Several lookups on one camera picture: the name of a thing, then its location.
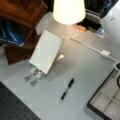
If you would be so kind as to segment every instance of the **desk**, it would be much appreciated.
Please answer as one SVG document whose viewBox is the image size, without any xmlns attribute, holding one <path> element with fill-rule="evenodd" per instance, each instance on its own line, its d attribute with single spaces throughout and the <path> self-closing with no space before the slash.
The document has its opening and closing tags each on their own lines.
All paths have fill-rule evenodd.
<svg viewBox="0 0 120 120">
<path fill-rule="evenodd" d="M 49 31 L 65 37 L 60 30 L 62 25 L 60 28 L 55 21 L 51 25 L 47 24 L 46 29 L 49 26 Z M 99 50 L 111 50 L 108 40 L 90 31 L 78 32 L 76 37 Z M 86 104 L 112 71 L 113 61 L 70 39 L 65 40 L 60 53 L 65 58 L 32 87 L 24 80 L 30 70 L 28 60 L 8 66 L 3 48 L 0 48 L 0 80 L 42 120 L 100 120 Z M 113 57 L 117 58 L 119 54 L 117 52 Z M 75 83 L 60 104 L 59 99 L 71 78 Z"/>
</svg>

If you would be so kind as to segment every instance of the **floor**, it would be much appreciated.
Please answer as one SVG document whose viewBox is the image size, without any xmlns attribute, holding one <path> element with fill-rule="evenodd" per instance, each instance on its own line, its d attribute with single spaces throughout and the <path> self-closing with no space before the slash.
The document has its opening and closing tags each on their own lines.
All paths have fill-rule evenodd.
<svg viewBox="0 0 120 120">
<path fill-rule="evenodd" d="M 0 82 L 0 120 L 40 120 Z"/>
</svg>

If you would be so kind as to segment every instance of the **small object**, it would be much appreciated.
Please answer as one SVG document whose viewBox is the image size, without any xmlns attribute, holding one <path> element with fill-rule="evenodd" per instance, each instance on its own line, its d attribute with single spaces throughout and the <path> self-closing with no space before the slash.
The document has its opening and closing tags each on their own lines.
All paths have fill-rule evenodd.
<svg viewBox="0 0 120 120">
<path fill-rule="evenodd" d="M 31 82 L 31 85 L 32 85 L 32 86 L 35 86 L 35 85 L 37 84 L 37 82 L 40 81 L 40 78 L 41 78 L 42 74 L 43 74 L 42 71 L 39 71 L 39 72 L 36 74 L 36 77 L 37 77 L 37 78 L 36 78 L 34 81 Z"/>
<path fill-rule="evenodd" d="M 114 68 L 120 73 L 120 62 L 116 62 Z M 120 88 L 120 75 L 117 78 L 117 85 Z"/>
<path fill-rule="evenodd" d="M 32 76 L 36 74 L 36 72 L 37 72 L 37 68 L 33 66 L 31 68 L 30 75 L 25 77 L 25 81 L 28 82 L 32 78 Z"/>
<path fill-rule="evenodd" d="M 86 31 L 86 28 L 84 26 L 81 26 L 81 25 L 78 25 L 78 30 L 81 30 L 81 31 Z"/>
<path fill-rule="evenodd" d="M 68 90 L 72 87 L 73 83 L 74 83 L 74 79 L 71 79 L 70 83 L 68 84 L 68 87 L 66 88 L 66 90 L 64 91 L 64 93 L 60 99 L 60 103 L 64 100 L 65 96 L 68 93 Z"/>
</svg>

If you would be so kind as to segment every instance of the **pen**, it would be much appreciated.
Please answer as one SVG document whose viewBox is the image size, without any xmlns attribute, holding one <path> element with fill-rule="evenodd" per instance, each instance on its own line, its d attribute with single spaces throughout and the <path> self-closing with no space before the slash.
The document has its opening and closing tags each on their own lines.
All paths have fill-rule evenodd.
<svg viewBox="0 0 120 120">
<path fill-rule="evenodd" d="M 71 79 L 71 81 L 69 82 L 69 84 L 68 84 L 66 90 L 64 91 L 62 97 L 60 98 L 60 103 L 64 100 L 65 96 L 68 93 L 68 90 L 72 87 L 73 83 L 74 83 L 74 79 Z"/>
</svg>

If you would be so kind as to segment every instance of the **lamp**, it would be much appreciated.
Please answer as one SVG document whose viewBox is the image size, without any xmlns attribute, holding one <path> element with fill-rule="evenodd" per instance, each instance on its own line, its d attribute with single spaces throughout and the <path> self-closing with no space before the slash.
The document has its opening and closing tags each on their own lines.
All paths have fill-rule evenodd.
<svg viewBox="0 0 120 120">
<path fill-rule="evenodd" d="M 84 0 L 55 0 L 53 17 L 65 25 L 82 21 L 85 17 Z"/>
</svg>

